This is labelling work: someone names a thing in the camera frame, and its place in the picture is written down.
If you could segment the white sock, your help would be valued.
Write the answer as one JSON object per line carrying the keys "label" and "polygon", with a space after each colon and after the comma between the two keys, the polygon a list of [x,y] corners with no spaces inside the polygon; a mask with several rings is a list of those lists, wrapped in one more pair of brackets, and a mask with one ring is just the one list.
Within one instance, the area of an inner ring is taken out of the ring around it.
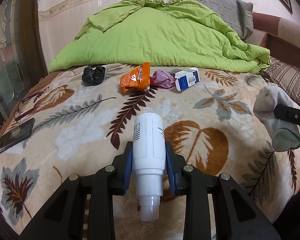
{"label": "white sock", "polygon": [[277,85],[266,85],[259,91],[253,106],[254,115],[265,126],[271,145],[276,152],[296,150],[300,147],[300,132],[295,124],[275,117],[277,105],[300,107]]}

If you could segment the white plastic bottle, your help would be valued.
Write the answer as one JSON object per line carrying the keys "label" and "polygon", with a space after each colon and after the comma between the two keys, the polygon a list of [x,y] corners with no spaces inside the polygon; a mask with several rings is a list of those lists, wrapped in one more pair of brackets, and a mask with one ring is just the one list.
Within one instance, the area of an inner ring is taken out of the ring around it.
{"label": "white plastic bottle", "polygon": [[162,118],[140,114],[134,121],[132,171],[136,180],[141,220],[159,219],[163,177],[166,171],[165,136]]}

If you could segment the purple bag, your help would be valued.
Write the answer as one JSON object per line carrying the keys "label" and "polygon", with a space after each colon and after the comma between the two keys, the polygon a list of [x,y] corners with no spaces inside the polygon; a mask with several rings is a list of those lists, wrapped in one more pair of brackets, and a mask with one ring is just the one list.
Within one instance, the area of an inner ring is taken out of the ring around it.
{"label": "purple bag", "polygon": [[156,70],[150,77],[150,84],[154,87],[169,89],[175,86],[175,78],[168,72]]}

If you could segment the black bag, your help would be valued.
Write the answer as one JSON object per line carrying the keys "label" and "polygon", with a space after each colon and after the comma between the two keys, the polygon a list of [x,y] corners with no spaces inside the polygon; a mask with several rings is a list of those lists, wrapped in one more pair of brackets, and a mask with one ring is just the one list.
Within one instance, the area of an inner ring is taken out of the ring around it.
{"label": "black bag", "polygon": [[89,86],[96,86],[104,81],[106,68],[102,65],[89,65],[85,67],[82,81]]}

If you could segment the orange snack wrapper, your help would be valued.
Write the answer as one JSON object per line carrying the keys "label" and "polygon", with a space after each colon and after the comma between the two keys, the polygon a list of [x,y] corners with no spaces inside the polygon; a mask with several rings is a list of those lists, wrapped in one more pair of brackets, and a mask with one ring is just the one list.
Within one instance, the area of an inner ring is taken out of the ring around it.
{"label": "orange snack wrapper", "polygon": [[121,92],[147,91],[150,88],[150,63],[144,62],[120,78]]}

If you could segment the striped brown pillow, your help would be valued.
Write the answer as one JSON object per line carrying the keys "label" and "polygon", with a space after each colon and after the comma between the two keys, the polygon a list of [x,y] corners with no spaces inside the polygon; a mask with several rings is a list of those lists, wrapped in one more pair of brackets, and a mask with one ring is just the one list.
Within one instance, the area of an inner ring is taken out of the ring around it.
{"label": "striped brown pillow", "polygon": [[300,68],[271,57],[271,65],[260,75],[277,84],[300,106]]}

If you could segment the brown padded headboard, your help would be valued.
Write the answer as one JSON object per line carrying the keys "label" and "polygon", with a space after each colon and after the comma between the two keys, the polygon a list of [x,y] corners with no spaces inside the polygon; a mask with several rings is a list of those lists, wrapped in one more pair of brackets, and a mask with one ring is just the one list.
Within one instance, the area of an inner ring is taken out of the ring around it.
{"label": "brown padded headboard", "polygon": [[257,12],[253,12],[253,24],[247,43],[267,48],[272,57],[300,68],[300,24]]}

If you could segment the leaf pattern blanket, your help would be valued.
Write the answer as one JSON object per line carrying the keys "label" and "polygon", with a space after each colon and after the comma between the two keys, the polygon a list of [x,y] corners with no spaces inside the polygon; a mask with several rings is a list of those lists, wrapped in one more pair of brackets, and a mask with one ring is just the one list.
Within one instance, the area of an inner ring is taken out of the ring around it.
{"label": "leaf pattern blanket", "polygon": [[106,67],[98,86],[85,86],[82,68],[51,74],[42,94],[15,107],[30,112],[33,135],[0,154],[0,218],[20,234],[63,181],[109,165],[133,138],[142,113],[162,117],[174,151],[205,174],[228,173],[267,218],[279,217],[300,190],[300,148],[277,153],[253,115],[260,75],[200,69],[189,89],[151,88],[123,94],[121,76],[131,66]]}

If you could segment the black smartphone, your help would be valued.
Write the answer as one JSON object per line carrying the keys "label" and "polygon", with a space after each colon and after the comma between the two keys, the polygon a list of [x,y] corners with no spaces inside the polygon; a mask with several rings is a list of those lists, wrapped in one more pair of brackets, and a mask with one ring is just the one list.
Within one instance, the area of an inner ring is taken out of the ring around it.
{"label": "black smartphone", "polygon": [[28,139],[32,134],[35,118],[31,118],[11,129],[0,138],[0,154],[14,145]]}

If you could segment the grey pillow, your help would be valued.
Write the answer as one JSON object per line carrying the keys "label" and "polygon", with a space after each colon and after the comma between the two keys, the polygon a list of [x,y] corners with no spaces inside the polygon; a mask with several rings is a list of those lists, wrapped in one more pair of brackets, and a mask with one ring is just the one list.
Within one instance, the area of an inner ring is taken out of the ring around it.
{"label": "grey pillow", "polygon": [[217,13],[245,41],[254,31],[253,3],[242,0],[196,0]]}

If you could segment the glass panel door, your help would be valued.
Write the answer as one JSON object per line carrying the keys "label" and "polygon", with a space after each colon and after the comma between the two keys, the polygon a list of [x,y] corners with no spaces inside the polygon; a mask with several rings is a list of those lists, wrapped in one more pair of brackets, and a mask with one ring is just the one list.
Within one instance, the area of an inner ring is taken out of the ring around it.
{"label": "glass panel door", "polygon": [[0,121],[46,75],[38,0],[0,0]]}

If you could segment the green quilt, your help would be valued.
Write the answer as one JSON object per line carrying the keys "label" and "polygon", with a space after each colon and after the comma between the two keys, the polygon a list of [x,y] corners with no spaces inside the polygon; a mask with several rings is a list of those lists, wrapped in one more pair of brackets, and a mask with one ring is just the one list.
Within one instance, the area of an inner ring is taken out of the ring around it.
{"label": "green quilt", "polygon": [[257,74],[267,48],[248,44],[218,14],[194,0],[123,0],[90,15],[49,72],[90,64],[197,67]]}

